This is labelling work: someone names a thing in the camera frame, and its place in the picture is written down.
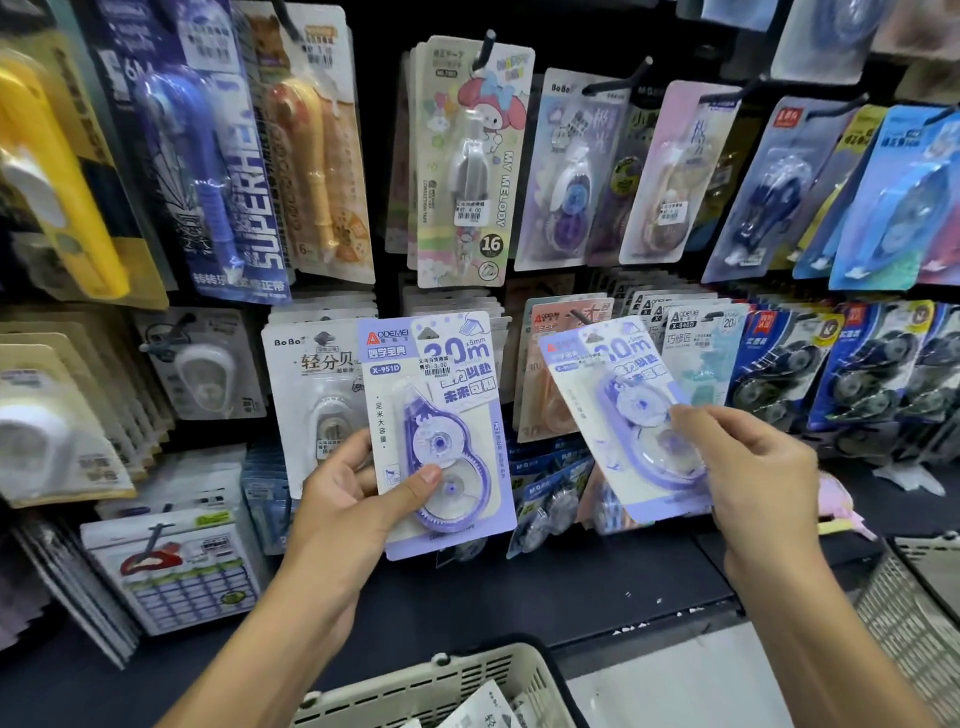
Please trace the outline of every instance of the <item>right hand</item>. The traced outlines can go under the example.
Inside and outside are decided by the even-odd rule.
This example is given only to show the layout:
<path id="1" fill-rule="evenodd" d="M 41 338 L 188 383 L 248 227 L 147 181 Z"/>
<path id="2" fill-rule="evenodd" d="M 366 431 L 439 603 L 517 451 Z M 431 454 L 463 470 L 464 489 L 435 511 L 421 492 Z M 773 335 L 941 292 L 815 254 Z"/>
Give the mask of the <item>right hand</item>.
<path id="1" fill-rule="evenodd" d="M 823 559 L 813 449 L 738 409 L 678 404 L 670 417 L 707 465 L 731 580 Z"/>

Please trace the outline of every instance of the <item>cartoon character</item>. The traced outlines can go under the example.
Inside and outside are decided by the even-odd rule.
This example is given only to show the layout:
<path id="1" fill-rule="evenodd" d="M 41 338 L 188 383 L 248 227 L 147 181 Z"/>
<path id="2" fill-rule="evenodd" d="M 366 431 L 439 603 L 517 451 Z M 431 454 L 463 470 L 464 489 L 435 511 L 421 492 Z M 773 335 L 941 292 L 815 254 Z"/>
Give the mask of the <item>cartoon character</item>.
<path id="1" fill-rule="evenodd" d="M 250 15 L 249 20 L 257 59 L 264 65 L 289 68 L 290 59 L 283 50 L 283 35 L 280 33 L 280 21 L 276 16 Z"/>
<path id="2" fill-rule="evenodd" d="M 514 95 L 514 88 L 498 84 L 493 75 L 467 81 L 460 87 L 457 100 L 460 106 L 479 111 L 483 116 L 487 130 L 483 151 L 487 154 L 493 154 L 503 141 L 498 133 L 501 129 L 521 130 L 527 125 L 527 109 Z"/>

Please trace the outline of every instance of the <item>cartoon bunny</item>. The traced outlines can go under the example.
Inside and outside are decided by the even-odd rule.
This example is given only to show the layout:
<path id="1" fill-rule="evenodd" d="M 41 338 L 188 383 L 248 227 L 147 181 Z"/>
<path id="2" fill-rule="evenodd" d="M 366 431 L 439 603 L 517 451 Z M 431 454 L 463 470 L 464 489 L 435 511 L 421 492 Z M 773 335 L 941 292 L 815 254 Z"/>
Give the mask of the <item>cartoon bunny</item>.
<path id="1" fill-rule="evenodd" d="M 501 129 L 520 130 L 527 124 L 527 109 L 514 95 L 514 88 L 498 84 L 493 74 L 467 81 L 460 87 L 457 100 L 465 109 L 474 109 L 483 116 L 486 154 L 493 154 L 500 146 L 503 136 L 498 132 Z"/>

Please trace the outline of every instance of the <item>light blue packaging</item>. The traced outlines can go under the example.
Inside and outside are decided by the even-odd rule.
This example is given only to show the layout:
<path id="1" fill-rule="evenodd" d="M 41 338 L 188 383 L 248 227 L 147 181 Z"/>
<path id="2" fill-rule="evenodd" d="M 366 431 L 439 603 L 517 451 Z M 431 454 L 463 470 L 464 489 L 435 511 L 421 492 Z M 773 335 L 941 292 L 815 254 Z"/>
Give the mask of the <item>light blue packaging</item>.
<path id="1" fill-rule="evenodd" d="M 716 301 L 685 302 L 666 309 L 660 356 L 690 404 L 726 404 L 748 313 L 748 303 Z"/>
<path id="2" fill-rule="evenodd" d="M 593 470 L 585 457 L 516 493 L 516 529 L 507 547 L 507 558 L 531 553 L 549 536 L 559 536 L 576 522 L 580 497 Z"/>
<path id="3" fill-rule="evenodd" d="M 136 78 L 153 165 L 197 291 L 228 301 L 289 303 L 283 244 L 228 0 L 98 0 L 98 6 L 120 66 Z M 158 18 L 157 11 L 167 16 Z M 165 79 L 198 92 L 161 98 L 159 89 L 172 88 Z M 180 105 L 186 103 L 189 114 Z"/>
<path id="4" fill-rule="evenodd" d="M 960 200 L 960 113 L 893 107 L 857 189 L 831 290 L 905 291 Z"/>
<path id="5" fill-rule="evenodd" d="M 486 311 L 359 322 L 380 494 L 433 463 L 444 481 L 387 537 L 395 561 L 511 531 L 516 514 Z"/>
<path id="6" fill-rule="evenodd" d="M 627 91 L 586 95 L 611 81 L 547 68 L 530 160 L 516 270 L 583 265 L 600 188 L 610 177 Z"/>
<path id="7" fill-rule="evenodd" d="M 557 388 L 627 513 L 653 522 L 710 506 L 707 470 L 670 426 L 687 403 L 639 316 L 540 339 Z"/>
<path id="8" fill-rule="evenodd" d="M 765 276 L 790 222 L 833 153 L 852 111 L 838 101 L 784 96 L 733 201 L 703 282 Z"/>

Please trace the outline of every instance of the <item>white basket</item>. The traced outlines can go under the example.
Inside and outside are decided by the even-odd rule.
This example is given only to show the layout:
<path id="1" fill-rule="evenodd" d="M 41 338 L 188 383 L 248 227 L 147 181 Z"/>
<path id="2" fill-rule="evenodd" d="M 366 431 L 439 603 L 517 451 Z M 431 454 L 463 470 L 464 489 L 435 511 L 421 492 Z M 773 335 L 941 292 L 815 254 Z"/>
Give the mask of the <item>white basket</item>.
<path id="1" fill-rule="evenodd" d="M 587 728 L 566 683 L 545 655 L 545 648 L 533 643 L 511 643 L 465 657 L 437 655 L 429 663 L 362 683 L 330 692 L 311 692 L 300 705 L 293 725 L 398 728 L 418 718 L 423 728 L 430 728 L 439 725 L 488 680 L 495 680 L 508 700 L 522 692 L 529 695 L 540 728 Z"/>
<path id="2" fill-rule="evenodd" d="M 942 725 L 960 727 L 960 541 L 894 539 L 856 611 Z"/>

